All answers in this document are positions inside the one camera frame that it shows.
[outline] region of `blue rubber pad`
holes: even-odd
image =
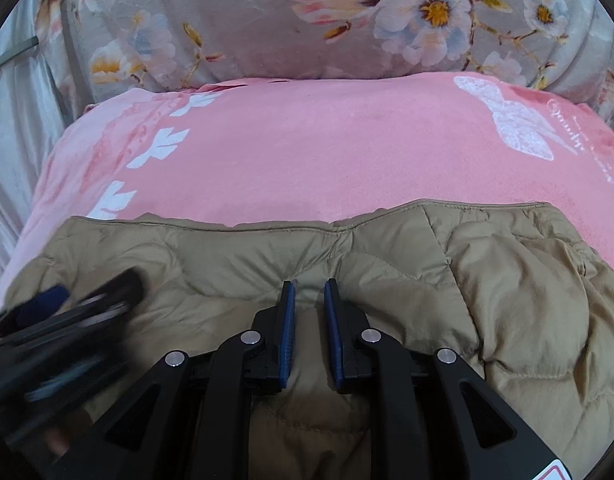
[[[48,319],[58,311],[67,298],[69,291],[63,285],[56,285],[18,306],[16,313],[18,330]]]
[[[329,339],[329,366],[336,388],[340,389],[343,384],[343,348],[329,282],[325,284],[325,316],[327,317],[327,337]]]
[[[292,349],[293,349],[293,320],[294,320],[294,308],[295,308],[295,287],[293,283],[289,284],[289,295],[287,296],[287,309],[285,311],[285,319],[283,320],[283,335],[280,339],[280,347],[278,349],[279,354],[279,379],[280,385],[283,388],[287,387],[287,381],[289,380],[289,372],[292,368]]]

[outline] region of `white sticker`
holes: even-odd
[[[571,476],[560,460],[554,460],[533,480],[571,480]]]

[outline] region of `pink pillow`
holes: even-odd
[[[546,201],[614,267],[614,134],[585,105],[479,75],[133,89],[47,159],[7,286],[72,215],[331,222],[417,198]]]

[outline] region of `round metal bolt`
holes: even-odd
[[[455,363],[458,357],[456,356],[456,352],[449,348],[442,348],[436,354],[438,356],[438,360],[441,363],[445,363],[450,365],[451,363]]]
[[[373,328],[368,328],[367,330],[363,330],[363,333],[360,334],[360,337],[363,338],[363,341],[367,341],[368,343],[378,343],[381,340],[381,333]]]
[[[167,355],[165,355],[165,362],[169,366],[178,366],[183,364],[184,361],[185,354],[183,354],[183,352],[179,352],[178,350],[174,352],[169,352]]]
[[[241,334],[241,341],[244,342],[245,345],[255,345],[260,341],[260,334],[255,330],[247,330],[247,332]]]

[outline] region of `floral fabric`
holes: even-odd
[[[614,128],[597,0],[42,0],[36,28],[75,116],[132,87],[449,71],[587,102]]]

